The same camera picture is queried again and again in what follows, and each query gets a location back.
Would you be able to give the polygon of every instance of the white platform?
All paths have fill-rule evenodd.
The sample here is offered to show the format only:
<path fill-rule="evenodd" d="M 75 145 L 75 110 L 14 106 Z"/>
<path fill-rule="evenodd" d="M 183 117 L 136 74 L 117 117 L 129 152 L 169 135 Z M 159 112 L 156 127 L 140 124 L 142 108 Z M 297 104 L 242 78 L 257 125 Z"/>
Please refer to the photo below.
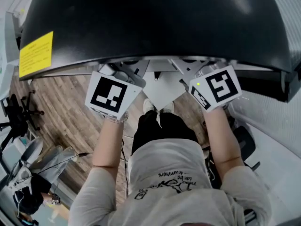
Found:
<path fill-rule="evenodd" d="M 184 86 L 179 82 L 182 78 L 180 72 L 162 72 L 157 81 L 154 72 L 146 72 L 143 78 L 146 81 L 143 91 L 158 110 L 185 92 Z"/>
<path fill-rule="evenodd" d="M 167 59 L 150 60 L 146 72 L 154 71 L 178 71 Z"/>

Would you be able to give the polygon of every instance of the cable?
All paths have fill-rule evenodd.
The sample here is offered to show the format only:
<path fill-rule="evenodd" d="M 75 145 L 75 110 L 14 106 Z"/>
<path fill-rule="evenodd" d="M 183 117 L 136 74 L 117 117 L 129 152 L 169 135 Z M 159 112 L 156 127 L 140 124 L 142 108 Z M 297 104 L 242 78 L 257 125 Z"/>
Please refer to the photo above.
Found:
<path fill-rule="evenodd" d="M 12 180 L 12 177 L 13 177 L 13 174 L 14 174 L 14 172 L 15 172 L 16 166 L 18 165 L 19 162 L 20 162 L 20 161 L 17 161 L 17 162 L 14 164 L 13 169 L 10 171 L 10 174 L 9 174 L 7 180 L 6 180 L 6 186 L 8 186 L 8 185 L 9 185 L 9 182 Z"/>
<path fill-rule="evenodd" d="M 55 191 L 56 191 L 56 189 L 57 189 L 57 187 L 58 187 L 58 181 L 59 181 L 59 179 L 60 179 L 60 178 L 57 177 L 57 184 L 56 184 L 55 190 L 53 191 L 53 194 L 55 194 Z"/>
<path fill-rule="evenodd" d="M 75 156 L 73 156 L 73 157 L 71 157 L 71 158 L 69 158 L 69 159 L 67 159 L 67 160 L 65 160 L 65 161 L 62 161 L 62 162 L 60 162 L 60 163 L 58 163 L 58 164 L 56 164 L 56 165 L 54 165 L 54 166 L 51 166 L 51 167 L 48 167 L 48 168 L 46 168 L 46 169 L 44 169 L 43 171 L 40 171 L 39 173 L 37 173 L 37 174 L 40 174 L 40 173 L 42 173 L 42 172 L 44 172 L 44 171 L 46 171 L 46 170 L 48 170 L 48 169 L 50 169 L 50 168 L 54 168 L 55 166 L 57 166 L 57 165 L 59 165 L 59 164 L 62 164 L 62 163 L 64 163 L 64 162 L 66 162 L 66 161 L 69 161 L 70 159 L 72 159 L 72 158 L 74 158 L 74 157 L 83 157 L 83 156 L 87 156 L 87 155 L 90 155 L 90 154 L 92 154 L 92 153 L 79 153 L 79 154 L 77 154 L 77 155 L 75 155 Z M 27 178 L 23 178 L 23 179 L 20 179 L 20 180 L 18 180 L 18 181 L 16 181 L 16 184 L 19 184 L 19 183 L 22 183 L 22 182 L 24 182 L 25 180 L 27 180 L 27 179 L 29 179 L 29 178 L 32 178 L 34 175 L 32 175 L 32 176 L 30 176 L 30 177 L 27 177 Z"/>
<path fill-rule="evenodd" d="M 125 170 L 125 177 L 126 177 L 126 197 L 128 195 L 128 181 L 127 181 L 127 163 L 126 163 L 126 156 L 124 154 L 124 151 L 123 151 L 123 145 L 124 145 L 124 141 L 122 140 L 122 145 L 121 145 L 121 152 L 122 152 L 122 155 L 123 155 L 123 158 L 124 158 L 124 170 Z"/>
<path fill-rule="evenodd" d="M 19 215 L 20 215 L 20 210 L 19 210 L 19 208 L 20 208 L 20 202 L 21 202 L 21 201 L 23 200 L 23 198 L 24 198 L 24 193 L 23 193 L 21 190 L 19 190 L 19 191 L 23 194 L 23 197 L 22 197 L 21 200 L 18 202 L 18 217 L 19 217 Z"/>

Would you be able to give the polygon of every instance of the yellow label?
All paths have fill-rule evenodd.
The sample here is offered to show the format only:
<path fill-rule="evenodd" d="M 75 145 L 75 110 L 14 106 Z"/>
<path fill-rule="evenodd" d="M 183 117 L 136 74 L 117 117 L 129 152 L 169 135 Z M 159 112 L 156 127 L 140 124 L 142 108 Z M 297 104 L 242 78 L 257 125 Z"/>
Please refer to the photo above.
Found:
<path fill-rule="evenodd" d="M 53 32 L 47 33 L 20 50 L 19 77 L 51 66 Z"/>

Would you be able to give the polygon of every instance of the white device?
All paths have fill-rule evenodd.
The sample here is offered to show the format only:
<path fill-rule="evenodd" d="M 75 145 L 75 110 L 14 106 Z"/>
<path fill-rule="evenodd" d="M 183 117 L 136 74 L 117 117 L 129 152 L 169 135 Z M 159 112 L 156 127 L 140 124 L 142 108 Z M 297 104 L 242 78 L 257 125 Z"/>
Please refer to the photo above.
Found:
<path fill-rule="evenodd" d="M 93 72 L 85 105 L 98 113 L 119 120 L 143 87 Z"/>

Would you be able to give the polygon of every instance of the white sneaker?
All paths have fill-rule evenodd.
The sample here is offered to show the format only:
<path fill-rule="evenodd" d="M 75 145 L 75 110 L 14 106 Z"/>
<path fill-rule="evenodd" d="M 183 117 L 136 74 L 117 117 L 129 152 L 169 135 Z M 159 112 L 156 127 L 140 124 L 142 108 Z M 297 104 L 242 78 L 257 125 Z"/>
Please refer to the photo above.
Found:
<path fill-rule="evenodd" d="M 71 160 L 77 162 L 78 156 L 73 157 Z"/>
<path fill-rule="evenodd" d="M 148 111 L 154 111 L 154 110 L 155 110 L 155 106 L 151 102 L 151 100 L 145 99 L 143 102 L 143 113 L 146 114 Z"/>
<path fill-rule="evenodd" d="M 167 106 L 163 108 L 163 113 L 174 113 L 174 103 L 169 103 Z"/>

